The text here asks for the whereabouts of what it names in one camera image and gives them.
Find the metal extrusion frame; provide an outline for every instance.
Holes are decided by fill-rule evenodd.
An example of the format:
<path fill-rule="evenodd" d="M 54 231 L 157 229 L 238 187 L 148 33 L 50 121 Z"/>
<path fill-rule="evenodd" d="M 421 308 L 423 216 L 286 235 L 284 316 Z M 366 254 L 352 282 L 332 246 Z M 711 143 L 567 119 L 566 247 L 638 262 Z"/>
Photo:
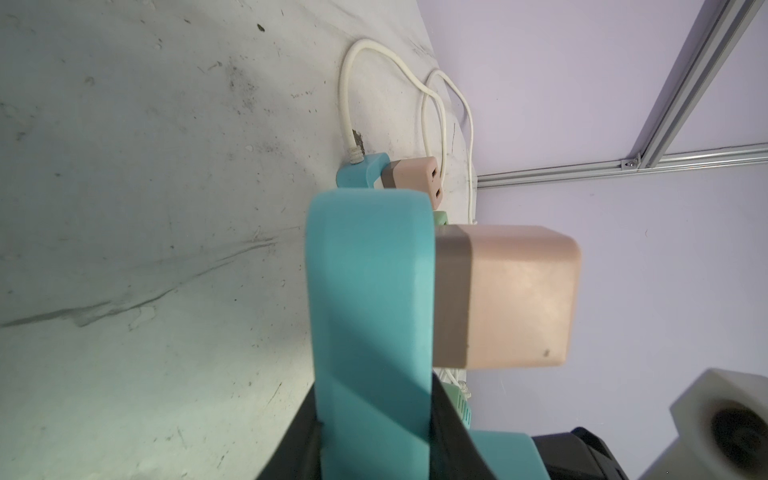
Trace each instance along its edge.
<path fill-rule="evenodd" d="M 768 144 L 717 148 L 685 154 L 664 155 L 655 168 L 637 168 L 637 159 L 535 168 L 502 174 L 478 175 L 478 189 L 511 185 L 544 184 L 569 180 L 656 174 L 700 168 L 731 167 L 768 162 Z"/>
<path fill-rule="evenodd" d="M 767 162 L 768 144 L 664 154 L 762 4 L 763 0 L 722 2 L 653 134 L 635 158 L 478 175 L 478 189 Z"/>
<path fill-rule="evenodd" d="M 640 168 L 654 168 L 659 164 L 762 4 L 763 0 L 728 0 L 723 3 L 667 110 L 646 143 Z"/>

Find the cable connector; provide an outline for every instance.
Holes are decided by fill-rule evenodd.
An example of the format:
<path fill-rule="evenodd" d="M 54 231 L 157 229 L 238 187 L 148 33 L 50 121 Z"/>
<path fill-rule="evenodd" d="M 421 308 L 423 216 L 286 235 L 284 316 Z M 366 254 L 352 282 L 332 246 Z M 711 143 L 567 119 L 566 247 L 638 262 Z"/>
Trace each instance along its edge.
<path fill-rule="evenodd" d="M 376 188 L 382 171 L 389 165 L 389 155 L 367 154 L 360 162 L 352 162 L 344 165 L 336 173 L 336 186 L 338 188 Z"/>
<path fill-rule="evenodd" d="M 362 162 L 362 159 L 365 157 L 362 154 L 362 148 L 359 146 L 350 147 L 347 152 L 347 157 L 349 158 L 349 162 L 351 164 L 358 164 Z"/>

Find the stain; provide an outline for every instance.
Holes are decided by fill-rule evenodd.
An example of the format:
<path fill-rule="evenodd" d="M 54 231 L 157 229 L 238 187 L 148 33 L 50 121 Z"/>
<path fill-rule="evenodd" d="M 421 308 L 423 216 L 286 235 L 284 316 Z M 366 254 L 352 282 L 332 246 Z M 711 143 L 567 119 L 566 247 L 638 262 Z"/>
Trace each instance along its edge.
<path fill-rule="evenodd" d="M 365 20 L 363 20 L 362 17 L 360 17 L 360 15 L 356 15 L 350 12 L 349 10 L 337 4 L 336 2 L 331 2 L 331 5 L 333 5 L 333 7 L 336 8 L 336 10 L 338 10 L 339 12 L 342 12 L 344 15 L 349 17 L 350 20 L 353 20 L 356 24 L 365 23 Z"/>
<path fill-rule="evenodd" d="M 280 382 L 280 384 L 277 386 L 277 388 L 275 389 L 275 393 L 273 393 L 273 394 L 272 394 L 272 397 L 270 398 L 270 401 L 266 403 L 266 405 L 264 406 L 264 408 L 266 408 L 267 406 L 269 406 L 269 404 L 272 402 L 272 400 L 274 400 L 274 398 L 275 398 L 275 395 L 277 395 L 277 391 L 278 391 L 278 390 L 280 390 L 280 387 L 281 387 L 281 386 L 283 386 L 283 383 L 282 383 L 282 382 Z"/>
<path fill-rule="evenodd" d="M 253 112 L 256 106 L 256 91 L 259 89 L 252 81 L 249 75 L 239 68 L 230 58 L 224 69 L 229 91 L 240 98 L 240 103 Z"/>
<path fill-rule="evenodd" d="M 412 39 L 410 39 L 410 38 L 408 39 L 408 41 L 410 41 L 410 42 L 411 42 L 411 46 L 413 47 L 413 48 L 411 49 L 411 51 L 413 51 L 414 53 L 416 53 L 416 54 L 417 54 L 419 57 L 427 57 L 427 58 L 431 58 L 432 60 L 434 60 L 434 59 L 435 59 L 435 54 L 434 54 L 434 53 L 432 53 L 432 50 L 428 49 L 428 48 L 427 48 L 427 47 L 425 47 L 424 45 L 421 45 L 421 44 L 419 44 L 419 43 L 416 43 L 415 41 L 413 41 L 413 40 L 412 40 Z"/>
<path fill-rule="evenodd" d="M 362 144 L 362 134 L 358 133 L 357 130 L 352 130 L 352 135 L 355 137 L 355 144 L 360 147 L 362 154 L 365 155 L 366 146 Z"/>
<path fill-rule="evenodd" d="M 267 142 L 263 142 L 262 144 L 257 145 L 256 149 L 261 154 L 273 154 L 280 150 L 276 145 L 269 144 Z"/>
<path fill-rule="evenodd" d="M 87 326 L 100 319 L 103 319 L 109 316 L 115 316 L 119 313 L 127 312 L 128 310 L 133 310 L 135 308 L 141 308 L 142 306 L 148 305 L 149 303 L 152 303 L 152 302 L 157 302 L 158 300 L 166 296 L 168 293 L 171 293 L 177 288 L 179 288 L 180 286 L 183 286 L 185 283 L 190 282 L 191 280 L 194 280 L 199 276 L 203 276 L 206 273 L 219 269 L 222 266 L 229 265 L 230 263 L 232 262 L 226 262 L 219 265 L 215 265 L 215 266 L 212 266 L 211 268 L 207 268 L 203 270 L 202 272 L 195 273 L 189 278 L 177 283 L 172 288 L 169 288 L 163 291 L 162 293 L 156 296 L 153 296 L 148 300 L 142 300 L 138 303 L 124 305 L 124 303 L 108 300 L 105 302 L 95 303 L 93 305 L 60 309 L 60 310 L 55 310 L 53 312 L 40 313 L 38 315 L 27 316 L 27 317 L 16 319 L 16 320 L 11 320 L 10 322 L 3 323 L 0 326 L 0 328 L 9 328 L 11 326 L 19 326 L 19 325 L 28 325 L 29 323 L 40 323 L 46 320 L 53 320 L 53 319 L 59 319 L 59 318 L 72 319 L 74 321 L 74 324 L 80 327 Z"/>
<path fill-rule="evenodd" d="M 19 116 L 18 115 L 18 108 L 14 107 L 11 104 L 6 104 L 6 103 L 1 102 L 1 101 L 0 101 L 0 110 L 2 110 L 2 114 L 6 118 L 17 119 L 18 116 Z"/>
<path fill-rule="evenodd" d="M 139 316 L 136 317 L 136 320 L 128 324 L 128 331 L 133 332 L 139 326 L 141 326 L 141 324 L 149 322 L 150 320 L 153 320 L 155 316 L 156 316 L 156 313 L 153 306 L 139 307 Z"/>
<path fill-rule="evenodd" d="M 64 308 L 60 310 L 55 310 L 53 312 L 47 312 L 47 313 L 40 313 L 38 315 L 33 316 L 27 316 L 25 318 L 12 320 L 7 323 L 3 323 L 2 328 L 8 328 L 10 326 L 17 326 L 17 325 L 27 325 L 29 323 L 39 323 L 44 322 L 46 320 L 53 320 L 57 319 L 59 317 L 63 316 L 79 316 L 79 315 L 86 315 L 88 313 L 91 313 L 95 310 L 100 309 L 103 306 L 109 305 L 111 302 L 99 302 L 94 303 L 93 305 L 88 306 L 78 306 L 75 308 Z"/>
<path fill-rule="evenodd" d="M 15 28 L 16 30 L 22 31 L 24 33 L 31 33 L 33 35 L 38 34 L 34 29 L 25 25 L 24 22 L 22 22 L 22 20 L 16 15 L 6 14 L 0 17 L 0 28 L 8 27 Z"/>
<path fill-rule="evenodd" d="M 217 260 L 217 262 L 222 262 L 224 260 L 229 260 L 230 258 L 237 257 L 238 255 L 242 255 L 243 253 L 250 252 L 251 250 L 258 250 L 260 248 L 267 248 L 267 247 L 271 247 L 272 245 L 277 245 L 277 242 L 267 241 L 266 243 L 259 243 L 258 245 L 252 245 L 252 246 L 250 246 L 248 248 L 244 248 L 244 249 L 240 250 L 239 252 L 235 252 L 235 253 L 233 253 L 231 255 L 227 255 L 224 258 L 220 258 L 219 260 Z"/>
<path fill-rule="evenodd" d="M 315 89 L 314 88 L 312 90 L 307 90 L 307 91 L 305 91 L 303 93 L 291 94 L 290 96 L 291 96 L 291 98 L 298 98 L 298 97 L 303 97 L 304 95 L 311 95 L 313 93 L 315 93 Z"/>
<path fill-rule="evenodd" d="M 184 447 L 184 450 L 187 449 L 187 443 L 184 441 L 184 436 L 181 435 L 181 429 L 179 427 L 176 427 L 176 433 L 179 434 L 179 439 L 181 439 L 181 445 Z"/>

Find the tan adapter block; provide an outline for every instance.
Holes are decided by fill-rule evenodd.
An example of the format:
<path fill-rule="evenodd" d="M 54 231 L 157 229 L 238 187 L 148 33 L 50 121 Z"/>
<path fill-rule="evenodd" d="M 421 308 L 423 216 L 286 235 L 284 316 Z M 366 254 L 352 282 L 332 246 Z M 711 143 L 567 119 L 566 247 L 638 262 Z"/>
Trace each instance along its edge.
<path fill-rule="evenodd" d="M 544 227 L 435 228 L 433 366 L 555 366 L 571 338 L 581 251 Z"/>
<path fill-rule="evenodd" d="M 405 188 L 429 195 L 432 209 L 442 201 L 442 185 L 434 157 L 408 158 L 393 161 L 382 171 L 384 188 Z"/>

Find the teal plug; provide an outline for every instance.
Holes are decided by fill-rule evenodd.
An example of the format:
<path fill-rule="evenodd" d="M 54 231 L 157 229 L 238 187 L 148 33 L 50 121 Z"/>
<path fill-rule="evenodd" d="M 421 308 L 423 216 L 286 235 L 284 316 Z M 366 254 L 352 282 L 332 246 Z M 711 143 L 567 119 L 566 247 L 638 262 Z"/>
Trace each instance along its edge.
<path fill-rule="evenodd" d="M 370 154 L 358 164 L 347 164 L 336 174 L 338 188 L 373 188 L 373 184 L 382 176 L 382 171 L 389 165 L 388 154 Z"/>

